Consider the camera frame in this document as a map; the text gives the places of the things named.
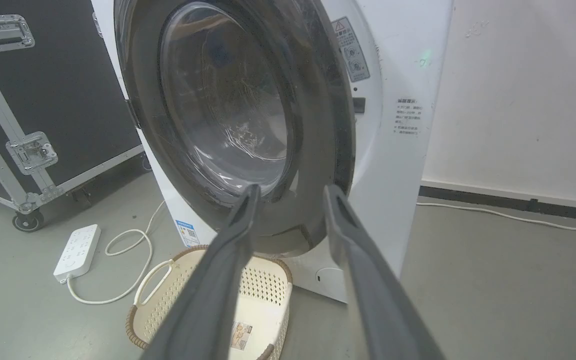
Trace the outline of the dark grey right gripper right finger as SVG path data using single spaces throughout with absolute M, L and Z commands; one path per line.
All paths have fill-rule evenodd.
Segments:
M 324 187 L 323 208 L 330 256 L 343 272 L 357 359 L 445 359 L 340 187 Z

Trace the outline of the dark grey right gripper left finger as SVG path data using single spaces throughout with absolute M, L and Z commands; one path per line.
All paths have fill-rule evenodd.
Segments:
M 142 360 L 226 360 L 243 268 L 253 256 L 261 188 L 242 192 Z

